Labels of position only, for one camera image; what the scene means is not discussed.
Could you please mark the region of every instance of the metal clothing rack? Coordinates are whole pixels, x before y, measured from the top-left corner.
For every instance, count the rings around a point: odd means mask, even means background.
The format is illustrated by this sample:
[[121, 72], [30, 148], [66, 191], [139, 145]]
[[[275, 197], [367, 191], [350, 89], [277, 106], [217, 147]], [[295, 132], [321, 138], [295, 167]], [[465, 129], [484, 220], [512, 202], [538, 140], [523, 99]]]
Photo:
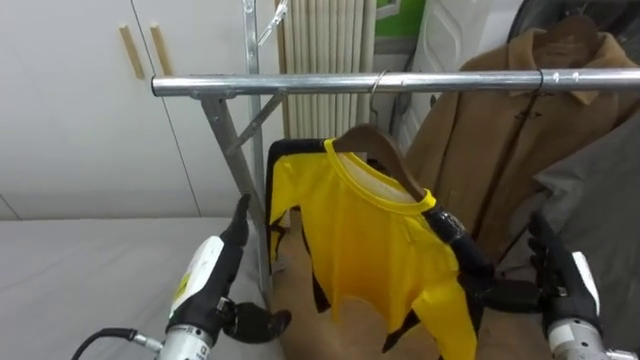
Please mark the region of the metal clothing rack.
[[[258, 245], [260, 288], [271, 290], [266, 241], [265, 211], [259, 199], [265, 189], [254, 184], [240, 147], [249, 140], [289, 94], [373, 92], [441, 92], [478, 90], [640, 90], [639, 69], [544, 69], [456, 73], [305, 74], [305, 75], [202, 75], [157, 77], [151, 80], [158, 97], [189, 96], [199, 100], [241, 193], [251, 194], [249, 213], [260, 234]], [[238, 95], [273, 95], [240, 135], [227, 100]], [[254, 152], [262, 164], [262, 148]]]
[[[260, 58], [258, 45], [258, 15], [256, 0], [242, 0], [244, 13], [244, 53], [246, 57], [247, 73], [260, 73]], [[260, 96], [249, 97], [249, 114], [255, 117], [262, 108]], [[262, 159], [262, 130], [257, 129], [253, 134], [251, 147], [253, 152], [253, 173], [256, 186], [264, 187], [264, 162]]]

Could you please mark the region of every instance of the white cabinet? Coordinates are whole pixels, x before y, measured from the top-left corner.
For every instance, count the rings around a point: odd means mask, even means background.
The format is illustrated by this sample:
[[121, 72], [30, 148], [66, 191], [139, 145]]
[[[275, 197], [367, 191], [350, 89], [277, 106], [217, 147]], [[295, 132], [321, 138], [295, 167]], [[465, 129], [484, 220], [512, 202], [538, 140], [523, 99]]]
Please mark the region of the white cabinet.
[[0, 199], [0, 220], [18, 220], [16, 213], [2, 199]]
[[[175, 15], [187, 25], [216, 21], [215, 11], [191, 10], [193, 19]], [[120, 26], [137, 48], [141, 79]], [[197, 216], [128, 0], [3, 0], [0, 42], [0, 194], [21, 218]], [[180, 50], [190, 51], [176, 49], [176, 60]]]
[[[262, 30], [274, 14], [274, 1], [256, 1]], [[163, 75], [158, 38], [166, 49], [165, 64], [174, 75], [246, 73], [242, 0], [133, 0], [155, 72]], [[275, 33], [260, 49], [262, 73], [278, 73]], [[247, 97], [229, 101], [238, 133], [249, 123]], [[198, 101], [166, 98], [194, 193], [203, 216], [229, 215], [238, 190]], [[265, 157], [269, 145], [282, 138], [282, 113], [276, 110], [263, 125]], [[245, 155], [252, 162], [250, 145]]]

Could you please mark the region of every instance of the coat collar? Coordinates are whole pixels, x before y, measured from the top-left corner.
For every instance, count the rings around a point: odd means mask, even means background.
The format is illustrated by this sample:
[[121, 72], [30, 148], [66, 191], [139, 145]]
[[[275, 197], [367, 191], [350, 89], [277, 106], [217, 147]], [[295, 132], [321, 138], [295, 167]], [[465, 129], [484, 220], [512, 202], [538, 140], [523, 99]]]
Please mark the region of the coat collar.
[[[508, 61], [510, 70], [536, 70], [536, 59], [533, 54], [533, 39], [543, 33], [544, 30], [531, 29], [523, 33], [522, 35], [511, 40], [508, 45]], [[618, 67], [635, 67], [636, 65], [627, 58], [624, 49], [618, 45], [616, 39], [609, 33], [599, 34], [601, 39], [601, 45], [596, 54], [591, 60], [585, 58], [583, 62], [587, 61], [584, 68], [618, 68]], [[575, 56], [581, 56], [580, 50], [584, 51], [584, 48], [580, 44], [567, 43], [555, 46], [566, 46], [565, 51], [572, 53]], [[528, 91], [510, 91], [511, 96], [522, 95], [529, 93]], [[578, 99], [582, 104], [588, 105], [593, 99], [595, 99], [598, 91], [572, 91], [571, 94]]]

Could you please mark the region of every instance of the gray bedsheet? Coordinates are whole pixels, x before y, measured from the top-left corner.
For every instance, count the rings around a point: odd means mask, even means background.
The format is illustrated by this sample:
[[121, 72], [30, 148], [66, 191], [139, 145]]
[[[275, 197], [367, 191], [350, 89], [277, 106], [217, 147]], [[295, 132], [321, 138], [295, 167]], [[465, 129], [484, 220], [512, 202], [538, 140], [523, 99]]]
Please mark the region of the gray bedsheet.
[[[163, 338], [171, 298], [194, 251], [228, 219], [0, 222], [0, 359], [69, 359], [93, 332], [133, 327]], [[231, 289], [264, 305], [255, 236]], [[245, 345], [221, 334], [211, 359], [282, 359], [279, 343]], [[120, 339], [82, 359], [153, 359]]]

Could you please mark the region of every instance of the wooden handle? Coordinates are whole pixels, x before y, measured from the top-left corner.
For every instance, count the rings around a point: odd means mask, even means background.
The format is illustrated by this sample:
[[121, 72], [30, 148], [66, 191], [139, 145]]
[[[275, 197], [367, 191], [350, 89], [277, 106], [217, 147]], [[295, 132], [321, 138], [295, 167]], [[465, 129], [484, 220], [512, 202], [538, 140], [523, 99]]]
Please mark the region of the wooden handle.
[[165, 76], [173, 75], [173, 69], [171, 68], [171, 63], [169, 62], [167, 47], [164, 45], [164, 39], [162, 38], [162, 33], [160, 32], [160, 26], [153, 25], [151, 27], [151, 37], [153, 38], [153, 43], [156, 46], [156, 52], [158, 53], [158, 59], [160, 59], [162, 72], [164, 72]]
[[144, 70], [142, 69], [142, 63], [140, 62], [140, 57], [138, 57], [138, 50], [133, 43], [133, 38], [131, 37], [129, 27], [127, 25], [122, 25], [119, 29], [120, 36], [122, 36], [122, 41], [124, 42], [124, 46], [125, 48], [127, 48], [127, 54], [129, 55], [131, 66], [133, 66], [133, 72], [136, 74], [136, 77], [138, 79], [144, 79]]

